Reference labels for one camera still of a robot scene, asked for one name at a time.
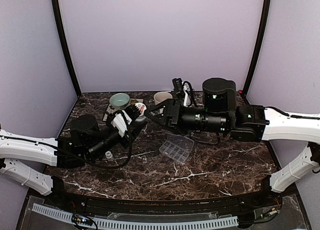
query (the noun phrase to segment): green bowl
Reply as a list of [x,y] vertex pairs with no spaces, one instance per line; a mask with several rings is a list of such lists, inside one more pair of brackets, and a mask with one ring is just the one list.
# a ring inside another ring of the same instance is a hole
[[125,93],[117,93],[110,98],[110,104],[117,110],[123,110],[130,102],[130,96]]

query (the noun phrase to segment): black frame post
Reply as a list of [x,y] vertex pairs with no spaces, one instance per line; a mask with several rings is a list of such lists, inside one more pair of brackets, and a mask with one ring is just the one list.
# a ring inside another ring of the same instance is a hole
[[52,8],[53,8],[53,13],[54,13],[54,19],[55,19],[55,24],[56,24],[56,29],[58,31],[59,39],[60,39],[60,44],[61,48],[63,51],[64,59],[66,66],[69,71],[69,75],[73,84],[73,88],[75,90],[75,93],[77,97],[79,98],[82,94],[79,82],[76,76],[75,68],[71,60],[68,44],[67,44],[67,39],[65,35],[65,30],[64,30],[64,25],[62,22],[62,17],[61,17],[61,12],[60,12],[60,7],[59,7],[59,0],[51,0],[52,2]]
[[253,50],[253,55],[252,55],[250,67],[249,67],[249,70],[248,70],[248,73],[247,73],[247,76],[245,79],[245,83],[243,86],[243,90],[241,93],[244,96],[246,96],[248,94],[248,91],[249,91],[249,88],[250,88],[250,85],[251,85],[251,82],[252,82],[252,79],[254,77],[254,73],[256,70],[262,42],[264,40],[270,3],[271,3],[271,0],[263,0],[263,7],[262,7],[259,30],[258,30],[258,34],[256,37],[256,42],[255,42],[255,46],[254,46],[254,50]]

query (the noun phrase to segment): white cup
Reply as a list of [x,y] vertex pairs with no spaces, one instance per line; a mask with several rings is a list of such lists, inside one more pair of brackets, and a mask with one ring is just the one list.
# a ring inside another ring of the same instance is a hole
[[167,91],[159,91],[153,96],[155,105],[158,105],[159,103],[163,102],[164,100],[172,99],[172,98],[173,97],[172,97],[171,93],[169,93]]

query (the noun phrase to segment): marble tabletop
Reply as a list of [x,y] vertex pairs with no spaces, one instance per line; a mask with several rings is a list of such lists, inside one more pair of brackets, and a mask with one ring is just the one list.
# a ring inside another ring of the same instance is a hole
[[[103,114],[114,93],[84,93],[75,105],[61,133],[69,136],[71,120],[83,115],[96,117],[100,130],[105,128]],[[154,105],[154,92],[128,92],[131,98],[144,99],[147,106]],[[202,93],[196,92],[197,103]],[[237,105],[243,105],[237,95]],[[197,200],[234,196],[257,192],[261,180],[277,171],[265,143],[238,142],[222,138],[219,145],[195,142],[185,164],[174,162],[162,155],[159,147],[166,141],[167,130],[148,119],[148,124],[133,143],[131,161],[121,169],[106,170],[90,165],[74,169],[48,166],[45,173],[64,181],[70,193],[92,197],[167,201]],[[197,133],[201,141],[215,142],[214,133]],[[120,144],[112,149],[115,162],[126,160],[127,149]],[[105,159],[97,164],[114,165]]]

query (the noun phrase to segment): white wall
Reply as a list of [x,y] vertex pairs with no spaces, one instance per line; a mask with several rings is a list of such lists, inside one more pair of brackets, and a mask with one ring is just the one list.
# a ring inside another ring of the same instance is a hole
[[[271,0],[263,45],[248,100],[284,111],[320,113],[319,0]],[[282,166],[305,142],[273,141]],[[320,175],[297,182],[312,229],[320,226]]]
[[[0,0],[0,89],[3,129],[44,138],[58,135],[76,94],[51,0]],[[27,190],[0,176],[1,230],[16,229]]]
[[211,77],[244,85],[263,0],[60,0],[83,92],[196,90]]

